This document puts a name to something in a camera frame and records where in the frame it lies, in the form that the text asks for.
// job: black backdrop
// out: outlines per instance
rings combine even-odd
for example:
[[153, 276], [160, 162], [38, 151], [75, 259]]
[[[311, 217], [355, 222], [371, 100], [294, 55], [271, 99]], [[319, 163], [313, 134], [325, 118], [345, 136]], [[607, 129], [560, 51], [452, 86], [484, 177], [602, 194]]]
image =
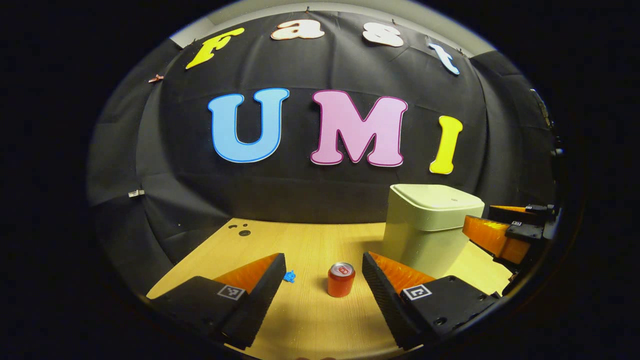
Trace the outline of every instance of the black backdrop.
[[[270, 39], [278, 24], [292, 19], [317, 20], [325, 34]], [[98, 120], [88, 159], [98, 235], [131, 286], [148, 291], [230, 217], [384, 222], [388, 189], [397, 183], [445, 184], [479, 196], [487, 206], [553, 202], [554, 139], [532, 86], [515, 66], [496, 51], [468, 59], [402, 25], [394, 27], [403, 46], [372, 44], [362, 36], [366, 22], [386, 23], [355, 13], [283, 13], [221, 30], [184, 49], [166, 40], [133, 68]], [[185, 70], [205, 40], [239, 27], [244, 33], [213, 59]], [[430, 42], [453, 57], [460, 75], [444, 68]], [[147, 83], [156, 73], [164, 79]], [[261, 132], [253, 94], [271, 87], [290, 91], [276, 152], [256, 163], [218, 156], [207, 103], [242, 94], [237, 135], [252, 142]], [[317, 149], [320, 112], [312, 94], [324, 89], [346, 91], [361, 116], [381, 96], [406, 101], [404, 163], [376, 167], [346, 156], [338, 165], [313, 164], [309, 156]], [[438, 150], [441, 115], [464, 127], [449, 175], [428, 170]], [[339, 150], [346, 153], [342, 140]], [[128, 199], [127, 192], [137, 188], [145, 195]], [[139, 227], [113, 230], [127, 224]]]

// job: blue letter u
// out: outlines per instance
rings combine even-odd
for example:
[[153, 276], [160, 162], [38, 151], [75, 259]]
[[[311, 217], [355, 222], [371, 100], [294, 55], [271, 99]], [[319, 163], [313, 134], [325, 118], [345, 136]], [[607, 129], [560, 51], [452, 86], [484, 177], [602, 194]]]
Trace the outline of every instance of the blue letter u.
[[254, 143], [243, 143], [236, 133], [237, 107], [244, 101], [240, 94], [229, 94], [209, 101], [211, 137], [218, 155], [234, 163], [253, 163], [273, 154], [280, 145], [282, 101], [289, 97], [283, 88], [259, 90], [253, 98], [262, 107], [262, 134]]

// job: red soda can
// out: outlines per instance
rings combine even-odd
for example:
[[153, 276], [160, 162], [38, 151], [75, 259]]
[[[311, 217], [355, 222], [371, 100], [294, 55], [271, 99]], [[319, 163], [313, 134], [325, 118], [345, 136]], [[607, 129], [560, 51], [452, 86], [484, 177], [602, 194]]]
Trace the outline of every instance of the red soda can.
[[326, 292], [333, 297], [349, 295], [356, 272], [351, 264], [335, 263], [329, 268]]

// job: pink letter m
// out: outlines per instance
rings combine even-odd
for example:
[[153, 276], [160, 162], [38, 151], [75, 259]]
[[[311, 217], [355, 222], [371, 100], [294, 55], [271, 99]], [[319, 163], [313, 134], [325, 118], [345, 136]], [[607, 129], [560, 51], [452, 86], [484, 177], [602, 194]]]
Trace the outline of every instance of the pink letter m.
[[400, 154], [400, 127], [407, 109], [403, 100], [383, 96], [362, 120], [349, 95], [339, 90], [321, 90], [313, 95], [320, 104], [320, 141], [311, 161], [319, 165], [335, 165], [344, 155], [338, 151], [338, 134], [344, 147], [357, 163], [375, 136], [373, 151], [367, 155], [371, 165], [396, 167], [402, 165]]

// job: table surface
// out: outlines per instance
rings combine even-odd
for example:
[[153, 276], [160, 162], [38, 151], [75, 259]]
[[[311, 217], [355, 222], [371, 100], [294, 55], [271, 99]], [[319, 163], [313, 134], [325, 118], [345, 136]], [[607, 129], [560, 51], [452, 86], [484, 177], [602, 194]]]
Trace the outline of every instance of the table surface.
[[[240, 236], [244, 230], [251, 234]], [[282, 282], [253, 345], [243, 352], [265, 360], [386, 359], [404, 351], [396, 346], [362, 276], [362, 253], [379, 254], [384, 231], [383, 222], [287, 224], [233, 218], [175, 265], [147, 297], [154, 299], [197, 275], [213, 279], [283, 252], [295, 282]], [[327, 271], [338, 261], [356, 271], [351, 293], [342, 298], [326, 293]], [[502, 291], [511, 272], [468, 242], [447, 275], [493, 293]]]

